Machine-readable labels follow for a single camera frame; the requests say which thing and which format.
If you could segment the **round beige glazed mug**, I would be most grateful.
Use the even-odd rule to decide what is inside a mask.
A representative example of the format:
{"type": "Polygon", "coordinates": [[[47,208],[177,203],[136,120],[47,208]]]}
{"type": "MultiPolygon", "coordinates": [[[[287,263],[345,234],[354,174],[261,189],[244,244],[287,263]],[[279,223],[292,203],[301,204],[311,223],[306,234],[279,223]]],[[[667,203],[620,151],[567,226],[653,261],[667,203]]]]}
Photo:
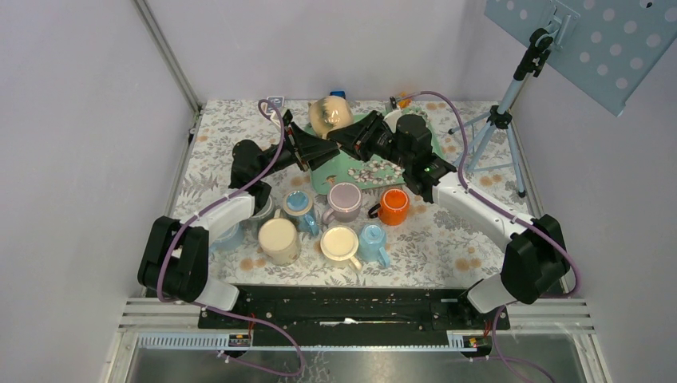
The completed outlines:
{"type": "Polygon", "coordinates": [[[327,96],[311,104],[308,108],[311,128],[316,136],[326,139],[332,130],[345,128],[354,123],[350,106],[342,97],[327,96]]]}

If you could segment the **orange mug with black handle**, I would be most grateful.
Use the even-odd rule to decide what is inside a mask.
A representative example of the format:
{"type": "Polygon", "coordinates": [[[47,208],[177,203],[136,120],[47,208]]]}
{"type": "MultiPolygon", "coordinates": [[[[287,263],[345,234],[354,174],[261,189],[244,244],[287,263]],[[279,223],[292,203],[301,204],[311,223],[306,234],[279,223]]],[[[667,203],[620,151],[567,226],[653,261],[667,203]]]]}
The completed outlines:
{"type": "Polygon", "coordinates": [[[409,207],[409,195],[402,189],[390,188],[382,193],[367,215],[370,219],[380,219],[385,225],[398,226],[406,220],[409,207]]]}

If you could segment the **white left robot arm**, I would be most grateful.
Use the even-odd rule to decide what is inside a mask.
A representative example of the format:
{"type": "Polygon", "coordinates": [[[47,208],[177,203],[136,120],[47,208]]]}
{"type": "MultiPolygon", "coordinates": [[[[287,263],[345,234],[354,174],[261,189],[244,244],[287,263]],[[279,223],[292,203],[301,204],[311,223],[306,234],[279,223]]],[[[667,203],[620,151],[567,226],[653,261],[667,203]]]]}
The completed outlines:
{"type": "Polygon", "coordinates": [[[152,224],[137,281],[161,301],[217,310],[217,318],[230,328],[247,320],[248,308],[238,300],[238,289],[208,272],[210,245],[263,209],[271,193],[265,176],[292,165],[315,170],[339,154],[338,144],[303,131],[291,112],[281,120],[278,144],[262,149],[252,140],[241,140],[234,145],[231,187],[223,197],[185,219],[161,216],[152,224]]]}

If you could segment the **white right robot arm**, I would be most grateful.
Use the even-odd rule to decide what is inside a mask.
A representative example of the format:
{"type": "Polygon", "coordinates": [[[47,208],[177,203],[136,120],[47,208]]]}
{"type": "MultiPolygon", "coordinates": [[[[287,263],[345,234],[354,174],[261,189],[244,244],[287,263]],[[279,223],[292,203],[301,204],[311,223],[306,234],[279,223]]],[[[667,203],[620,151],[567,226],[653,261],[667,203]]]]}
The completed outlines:
{"type": "Polygon", "coordinates": [[[391,129],[384,116],[373,111],[357,123],[329,132],[327,139],[356,160],[367,162],[379,156],[396,164],[415,195],[468,220],[503,250],[500,273],[471,286],[457,308],[465,327],[480,327],[499,306],[535,302],[571,270],[559,223],[549,215],[536,219],[510,211],[471,188],[460,168],[433,151],[432,133],[421,116],[400,116],[391,129]]]}

